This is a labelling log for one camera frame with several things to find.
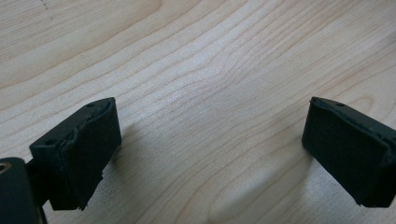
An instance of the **wooden surface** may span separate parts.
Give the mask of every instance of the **wooden surface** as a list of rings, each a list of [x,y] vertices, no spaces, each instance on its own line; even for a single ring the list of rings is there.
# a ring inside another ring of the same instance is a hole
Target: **wooden surface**
[[[49,223],[394,223],[302,148],[311,96],[396,128],[395,1],[4,0],[0,156],[90,101],[123,142]]]

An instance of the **black rubber pad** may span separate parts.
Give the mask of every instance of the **black rubber pad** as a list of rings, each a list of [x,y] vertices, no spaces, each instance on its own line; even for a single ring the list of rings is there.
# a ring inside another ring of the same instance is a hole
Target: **black rubber pad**
[[[355,199],[389,207],[396,193],[396,132],[359,111],[313,97],[303,145]]]
[[[54,210],[84,209],[121,143],[114,98],[83,106],[30,145]]]

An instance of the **wood grain pattern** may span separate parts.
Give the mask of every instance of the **wood grain pattern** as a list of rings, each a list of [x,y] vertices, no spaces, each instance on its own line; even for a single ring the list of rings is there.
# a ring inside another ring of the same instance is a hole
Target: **wood grain pattern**
[[[311,96],[396,128],[395,1],[0,2],[0,156],[117,99],[121,151],[49,223],[394,223],[302,148]]]

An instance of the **wood grain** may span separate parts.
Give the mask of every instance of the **wood grain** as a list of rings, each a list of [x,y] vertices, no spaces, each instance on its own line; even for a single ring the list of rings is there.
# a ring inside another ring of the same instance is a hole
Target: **wood grain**
[[[395,1],[0,2],[0,156],[117,99],[123,143],[49,223],[394,223],[302,148],[311,96],[396,128]]]

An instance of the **table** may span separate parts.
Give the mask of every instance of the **table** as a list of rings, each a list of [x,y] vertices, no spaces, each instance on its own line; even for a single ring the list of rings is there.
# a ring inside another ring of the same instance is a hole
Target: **table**
[[[49,223],[393,223],[301,137],[314,95],[396,128],[395,59],[395,1],[5,0],[0,156],[114,96],[120,152]]]

